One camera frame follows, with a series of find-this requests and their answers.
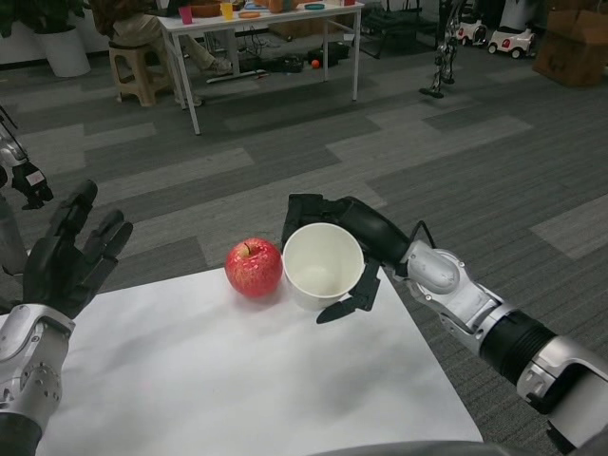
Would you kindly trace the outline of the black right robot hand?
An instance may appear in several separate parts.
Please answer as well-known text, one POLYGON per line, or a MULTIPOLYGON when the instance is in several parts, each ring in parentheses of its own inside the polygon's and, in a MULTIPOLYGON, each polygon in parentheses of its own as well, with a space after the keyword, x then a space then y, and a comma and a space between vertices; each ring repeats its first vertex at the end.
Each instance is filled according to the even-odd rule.
POLYGON ((281 234, 288 284, 297 304, 321 325, 357 310, 368 312, 383 267, 398 271, 410 239, 354 197, 291 194, 281 234))

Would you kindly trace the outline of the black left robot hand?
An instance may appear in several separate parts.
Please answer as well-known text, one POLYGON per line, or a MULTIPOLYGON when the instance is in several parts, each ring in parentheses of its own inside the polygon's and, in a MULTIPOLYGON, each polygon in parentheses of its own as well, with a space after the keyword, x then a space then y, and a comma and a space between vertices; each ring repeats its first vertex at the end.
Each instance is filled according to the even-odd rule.
POLYGON ((97 194, 97 184, 85 180, 58 206, 28 256, 24 304, 45 305, 74 319, 118 265, 118 255, 133 232, 133 224, 120 210, 106 214, 83 248, 76 246, 97 194))

